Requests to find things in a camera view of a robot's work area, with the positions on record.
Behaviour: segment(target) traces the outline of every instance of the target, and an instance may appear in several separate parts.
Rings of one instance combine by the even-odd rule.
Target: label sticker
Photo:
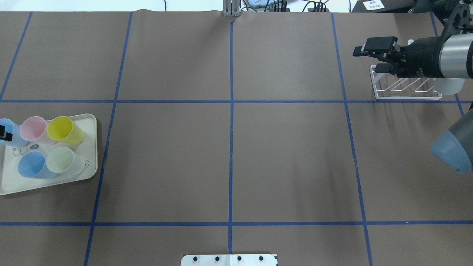
[[[383,9],[384,5],[381,0],[371,0],[363,2],[366,7],[366,10],[376,10],[376,9]]]

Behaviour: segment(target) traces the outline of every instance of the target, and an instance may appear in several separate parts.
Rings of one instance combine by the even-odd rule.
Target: cup
[[[5,126],[5,132],[13,134],[12,141],[8,142],[0,140],[0,144],[13,147],[25,147],[26,145],[28,145],[29,141],[21,137],[20,126],[17,125],[15,122],[7,118],[2,118],[0,119],[0,125]]]
[[[57,173],[51,172],[46,167],[46,158],[39,151],[30,151],[18,163],[18,172],[23,177],[37,179],[52,179]]]
[[[57,141],[51,139],[46,132],[47,122],[42,117],[33,116],[23,122],[20,127],[21,137],[38,144],[53,145]]]
[[[58,147],[48,154],[46,165],[54,173],[74,176],[82,173],[86,162],[68,147]]]
[[[67,144],[78,145],[84,140],[84,132],[67,116],[53,119],[47,128],[48,136]]]

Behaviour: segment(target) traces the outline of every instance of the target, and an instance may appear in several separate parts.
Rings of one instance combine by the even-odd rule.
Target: pink cup
[[[20,127],[20,135],[27,141],[36,142],[43,145],[53,145],[57,141],[52,140],[46,128],[48,123],[42,117],[33,116],[28,118]]]

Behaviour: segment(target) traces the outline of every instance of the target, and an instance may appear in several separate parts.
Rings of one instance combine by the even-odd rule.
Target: blue cup
[[[22,177],[37,179],[52,179],[57,175],[46,167],[46,157],[39,151],[25,154],[18,163],[18,172]]]
[[[13,140],[8,142],[4,140],[0,140],[0,145],[7,145],[13,147],[25,147],[28,145],[29,141],[25,140],[20,135],[20,126],[15,124],[15,122],[11,121],[8,118],[0,119],[0,125],[5,126],[5,131],[8,133],[13,134]]]

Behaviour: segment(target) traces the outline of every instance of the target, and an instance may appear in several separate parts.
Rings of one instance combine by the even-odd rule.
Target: tray
[[[84,179],[89,179],[97,173],[97,119],[91,114],[70,116],[72,120],[84,131],[84,140],[79,145],[69,145],[57,142],[46,146],[30,142],[26,147],[13,148],[0,145],[0,195],[16,193],[35,188],[54,186]],[[54,148],[69,147],[86,161],[86,168],[76,176],[58,174],[53,179],[35,179],[22,177],[18,173],[18,162],[29,151],[40,151],[49,154]]]

